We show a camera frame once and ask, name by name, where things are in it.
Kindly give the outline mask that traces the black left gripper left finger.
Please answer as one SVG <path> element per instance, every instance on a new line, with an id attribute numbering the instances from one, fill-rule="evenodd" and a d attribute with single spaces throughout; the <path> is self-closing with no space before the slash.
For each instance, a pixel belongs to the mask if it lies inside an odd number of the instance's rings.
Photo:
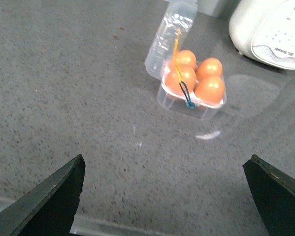
<path id="1" fill-rule="evenodd" d="M 84 176 L 79 154 L 0 212 L 0 236 L 69 236 Z"/>

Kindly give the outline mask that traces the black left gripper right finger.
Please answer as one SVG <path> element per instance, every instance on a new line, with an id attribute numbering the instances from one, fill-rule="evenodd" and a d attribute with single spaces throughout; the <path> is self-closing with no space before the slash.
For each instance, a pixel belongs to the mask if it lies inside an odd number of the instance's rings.
<path id="1" fill-rule="evenodd" d="M 255 154 L 243 169 L 269 235 L 295 236 L 295 179 Z"/>

